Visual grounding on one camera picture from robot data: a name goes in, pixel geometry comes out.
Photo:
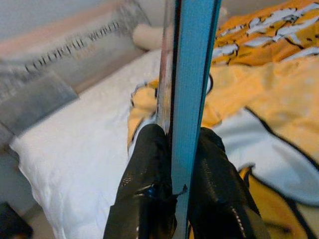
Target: yellow fabric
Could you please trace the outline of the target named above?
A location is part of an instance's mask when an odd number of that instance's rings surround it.
[[[254,21],[264,24],[280,11],[289,11],[289,8],[295,11],[294,14],[297,10],[305,10],[298,17],[292,14],[266,25],[259,32],[247,34]],[[216,34],[210,69],[214,86],[206,96],[202,126],[212,128],[243,107],[248,107],[276,134],[319,163],[319,57],[283,61],[305,48],[319,46],[317,18],[319,4],[315,1],[292,0],[247,16],[233,17],[223,25]],[[285,27],[296,26],[299,29],[292,31],[289,28],[290,34],[283,34],[287,33]],[[258,37],[272,40],[259,46],[247,46]],[[132,97],[134,107],[129,118],[128,146],[139,124],[156,111],[154,95],[157,87],[158,80],[155,80],[137,89]],[[241,176],[247,173],[249,170],[244,169]],[[283,195],[262,184],[252,174],[249,175],[249,183],[250,192],[273,239],[307,238],[304,227],[319,238],[318,208],[291,200],[296,205],[294,211]],[[306,226],[302,226],[298,213]]]
[[[306,239],[304,228],[285,199],[253,177],[249,168],[240,172],[242,178],[245,178],[246,174],[248,174],[249,191],[271,237],[273,239]]]
[[[267,20],[273,17],[274,12],[286,11],[289,8],[301,10],[315,4],[313,0],[292,0],[281,5],[260,10],[256,13],[246,16],[232,17],[227,21],[216,34],[215,48],[225,47],[232,44],[237,45],[237,49],[222,56],[213,57],[212,63],[227,64],[244,64],[249,66],[259,66],[268,62],[279,62],[301,49],[319,46],[319,21],[315,21],[319,16],[319,9],[313,6],[298,17],[286,17],[282,20],[275,21],[272,24],[266,24]],[[260,19],[261,26],[264,28],[258,32],[249,32],[252,29],[252,20]],[[307,26],[307,21],[314,19],[315,23]],[[293,27],[300,26],[300,30],[292,31]],[[240,30],[227,33],[235,28]],[[290,27],[289,32],[293,34],[283,34],[284,28]],[[258,46],[247,46],[247,44],[259,37],[274,37],[282,35],[279,40],[269,40]]]

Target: gloved hand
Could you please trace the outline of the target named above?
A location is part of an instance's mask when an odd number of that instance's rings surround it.
[[[110,209],[104,239],[170,239],[176,226],[171,157],[157,124],[139,133]]]
[[[156,124],[139,133],[110,209],[104,239],[170,239],[176,227],[171,155]],[[224,145],[202,128],[193,169],[188,217],[195,239],[270,238],[248,188]]]
[[[188,204],[195,239],[270,238],[257,206],[221,138],[202,128]]]

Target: blue strip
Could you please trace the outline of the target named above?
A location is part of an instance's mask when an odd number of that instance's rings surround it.
[[[190,188],[219,8],[220,0],[181,1],[172,135],[174,193],[185,184]],[[187,236],[188,197],[189,190],[178,198],[175,239]]]

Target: white bedsheet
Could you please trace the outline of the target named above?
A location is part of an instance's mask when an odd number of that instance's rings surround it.
[[[160,51],[145,54],[11,144],[56,238],[103,237],[128,162],[130,94],[159,68]]]

